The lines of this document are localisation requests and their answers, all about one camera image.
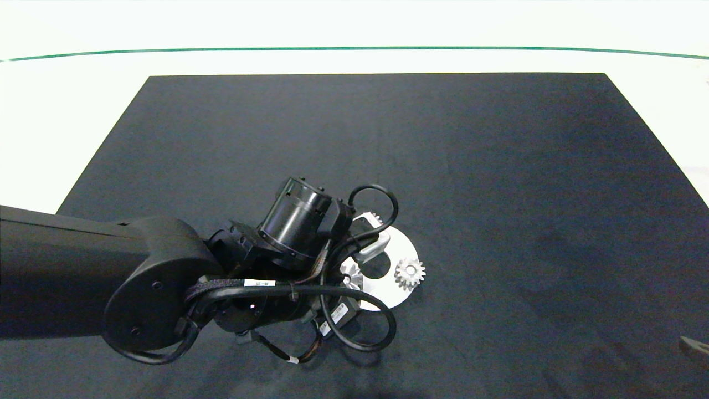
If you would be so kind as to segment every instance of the silver gear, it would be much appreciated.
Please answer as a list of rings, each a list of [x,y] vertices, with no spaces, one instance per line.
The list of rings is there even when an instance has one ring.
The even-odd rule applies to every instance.
[[[426,267],[418,259],[401,259],[396,265],[394,278],[405,290],[413,290],[423,281],[423,276],[426,275]]]
[[[355,262],[343,262],[340,266],[340,272],[345,276],[342,284],[351,290],[361,291],[364,286],[364,275],[359,265]]]
[[[384,224],[384,222],[381,221],[381,216],[375,214],[374,212],[372,212],[372,216],[379,222],[379,224]]]

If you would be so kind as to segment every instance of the white floor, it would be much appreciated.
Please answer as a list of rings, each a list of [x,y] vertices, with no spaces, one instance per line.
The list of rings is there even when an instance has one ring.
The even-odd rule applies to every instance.
[[[385,45],[605,48],[77,55],[0,62],[0,204],[55,213],[151,75],[602,72],[709,204],[709,2],[2,1],[0,60]]]

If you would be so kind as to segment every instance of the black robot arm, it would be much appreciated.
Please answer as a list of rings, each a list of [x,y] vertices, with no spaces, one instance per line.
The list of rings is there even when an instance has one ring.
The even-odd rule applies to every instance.
[[[354,197],[366,188],[393,204],[376,230],[352,223]],[[2,207],[0,338],[101,334],[130,359],[164,364],[212,319],[244,335],[294,319],[317,325],[318,318],[347,345],[380,350],[396,331],[393,314],[375,297],[340,287],[335,265],[376,241],[397,211],[380,186],[358,187],[345,202],[303,178],[283,184],[259,226],[231,222],[209,240],[172,218],[103,223]],[[344,337],[329,309],[341,297],[380,308],[386,337],[372,345]],[[284,357],[263,337],[255,340]],[[168,354],[149,352],[175,344]]]

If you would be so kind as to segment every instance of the white label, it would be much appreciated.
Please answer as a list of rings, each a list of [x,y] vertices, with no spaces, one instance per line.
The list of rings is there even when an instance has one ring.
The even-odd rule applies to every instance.
[[[244,279],[244,287],[273,287],[276,285],[275,280],[253,280],[251,278]]]
[[[330,314],[333,316],[333,321],[335,324],[337,324],[337,322],[339,322],[342,317],[347,314],[347,305],[345,305],[344,302],[340,303]],[[325,322],[320,325],[320,333],[324,337],[325,335],[328,335],[328,332],[330,332],[330,325],[328,324],[328,321],[325,320]]]

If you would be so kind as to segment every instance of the black table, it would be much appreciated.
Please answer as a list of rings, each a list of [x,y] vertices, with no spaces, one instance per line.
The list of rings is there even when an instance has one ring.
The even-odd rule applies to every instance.
[[[100,337],[3,341],[1,396],[709,395],[677,349],[709,340],[709,209],[605,75],[151,77],[58,213],[165,214],[207,236],[257,224],[289,175],[400,199],[428,275],[388,349],[330,340],[296,366],[212,325],[153,367]],[[311,338],[263,330],[292,351]]]

